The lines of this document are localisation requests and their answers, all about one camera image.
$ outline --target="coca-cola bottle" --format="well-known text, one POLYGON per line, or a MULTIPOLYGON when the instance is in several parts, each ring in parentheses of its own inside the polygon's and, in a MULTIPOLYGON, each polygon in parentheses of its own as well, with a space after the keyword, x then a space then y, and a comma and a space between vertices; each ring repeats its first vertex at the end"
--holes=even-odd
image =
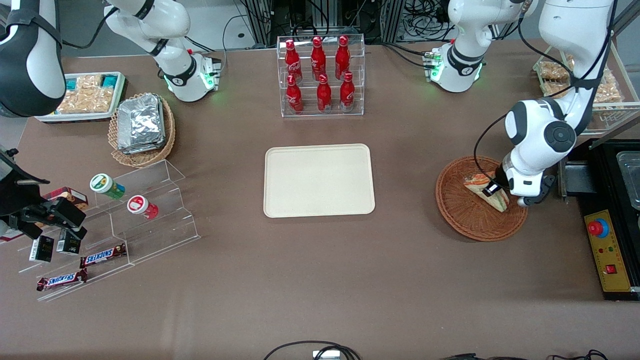
POLYGON ((331 112, 331 87, 329 86, 329 77, 326 74, 321 74, 319 77, 320 84, 318 85, 318 110, 323 114, 331 112))
POLYGON ((289 75, 293 75, 296 80, 296 84, 302 84, 302 67, 300 66, 300 55, 296 51, 296 45, 293 39, 288 39, 285 42, 287 46, 287 54, 284 56, 284 62, 287 63, 287 72, 289 75))
POLYGON ((289 107, 296 115, 302 115, 302 110, 304 110, 305 106, 302 103, 302 92, 300 92, 300 88, 298 84, 296 84, 296 78, 294 78, 293 75, 287 76, 287 84, 287 102, 289 103, 289 107))
POLYGON ((338 51, 335 53, 335 78, 344 79, 344 73, 349 71, 349 61, 351 61, 351 53, 349 52, 349 38, 342 35, 338 39, 338 51))
POLYGON ((321 37, 314 37, 314 49, 311 51, 311 70, 316 81, 320 81, 320 75, 326 74, 326 55, 324 55, 322 48, 321 37))
POLYGON ((353 110, 353 94, 356 88, 353 86, 353 73, 346 71, 344 73, 344 82, 340 86, 340 110, 345 113, 353 110))

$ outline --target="red emergency stop button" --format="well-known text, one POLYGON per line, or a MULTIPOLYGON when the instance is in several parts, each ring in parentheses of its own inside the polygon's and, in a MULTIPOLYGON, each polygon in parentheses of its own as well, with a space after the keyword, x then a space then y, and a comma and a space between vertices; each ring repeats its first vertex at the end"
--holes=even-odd
POLYGON ((597 218, 596 220, 587 224, 587 231, 593 236, 599 238, 605 238, 609 235, 609 224, 604 219, 597 218))

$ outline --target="clear acrylic shelf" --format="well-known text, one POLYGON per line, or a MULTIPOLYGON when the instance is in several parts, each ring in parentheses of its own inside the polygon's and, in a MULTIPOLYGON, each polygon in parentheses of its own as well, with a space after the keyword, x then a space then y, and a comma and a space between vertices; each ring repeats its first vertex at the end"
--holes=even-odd
POLYGON ((364 114, 364 84, 365 84, 365 45, 363 34, 348 34, 349 53, 351 54, 350 71, 353 73, 353 85, 356 88, 354 93, 353 110, 345 113, 340 110, 340 86, 342 80, 335 78, 335 53, 338 49, 337 36, 325 36, 323 49, 326 55, 326 72, 331 87, 332 107, 329 114, 321 113, 317 108, 316 90, 318 82, 315 81, 311 71, 311 51, 313 50, 313 37, 315 35, 301 35, 295 37, 278 37, 276 53, 278 57, 278 86, 280 88, 280 111, 283 117, 307 117, 307 116, 344 116, 364 114), (302 84, 299 84, 302 92, 302 101, 305 105, 302 114, 297 115, 287 101, 287 64, 284 61, 287 49, 285 41, 293 39, 296 44, 296 51, 300 56, 302 66, 302 84))
MULTIPOLYGON (((125 186, 125 195, 121 199, 111 200, 105 195, 96 194, 96 206, 86 211, 87 217, 83 226, 87 229, 87 235, 82 240, 78 256, 54 251, 50 263, 34 263, 29 261, 31 241, 28 246, 25 241, 25 247, 18 250, 19 273, 33 279, 33 293, 36 299, 58 299, 199 239, 193 215, 184 207, 180 188, 175 184, 175 181, 180 179, 184 179, 184 175, 166 160, 115 177, 116 182, 125 186), (147 220, 143 215, 130 213, 126 208, 126 202, 133 195, 143 195, 149 202, 157 205, 158 216, 147 220), (75 283, 43 292, 35 290, 41 277, 79 271, 81 256, 89 256, 122 243, 127 245, 127 255, 87 267, 89 279, 86 283, 75 283)), ((47 227, 43 235, 54 238, 57 243, 60 230, 47 227)))

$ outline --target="wicker basket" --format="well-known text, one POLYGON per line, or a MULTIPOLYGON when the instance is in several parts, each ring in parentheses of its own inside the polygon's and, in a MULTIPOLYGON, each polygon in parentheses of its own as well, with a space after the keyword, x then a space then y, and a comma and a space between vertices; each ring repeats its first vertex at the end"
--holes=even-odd
MULTIPOLYGON (((479 157, 483 169, 493 170, 500 163, 479 157)), ((466 177, 479 173, 473 156, 465 156, 448 164, 438 176, 436 201, 445 220, 457 232, 478 241, 504 240, 514 235, 527 218, 527 208, 521 208, 517 197, 509 195, 509 206, 503 213, 465 188, 466 177)))
MULTIPOLYGON (((142 95, 144 94, 134 95, 133 97, 131 97, 131 99, 139 98, 142 95)), ((147 165, 157 163, 158 161, 165 159, 169 155, 175 141, 175 121, 173 119, 171 108, 169 108, 169 104, 166 102, 166 100, 162 99, 162 105, 164 111, 164 131, 166 133, 166 144, 162 149, 158 150, 139 152, 133 155, 125 155, 122 152, 118 151, 118 112, 116 111, 113 116, 111 116, 111 120, 109 121, 108 139, 111 147, 115 149, 113 152, 111 152, 111 156, 113 156, 114 159, 118 160, 118 162, 123 165, 143 168, 147 165)))

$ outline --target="yellow panel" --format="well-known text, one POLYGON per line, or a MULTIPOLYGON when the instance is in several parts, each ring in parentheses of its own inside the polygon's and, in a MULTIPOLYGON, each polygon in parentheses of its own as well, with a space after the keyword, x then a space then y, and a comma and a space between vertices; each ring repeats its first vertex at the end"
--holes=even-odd
POLYGON ((627 277, 627 269, 620 255, 620 246, 618 246, 618 239, 613 231, 613 225, 611 225, 609 210, 585 216, 584 223, 588 226, 590 222, 598 218, 605 220, 609 224, 609 234, 605 238, 589 234, 591 250, 593 250, 593 257, 596 260, 602 289, 608 292, 630 291, 631 285, 627 277), (607 274, 607 265, 614 265, 617 272, 615 274, 607 274))

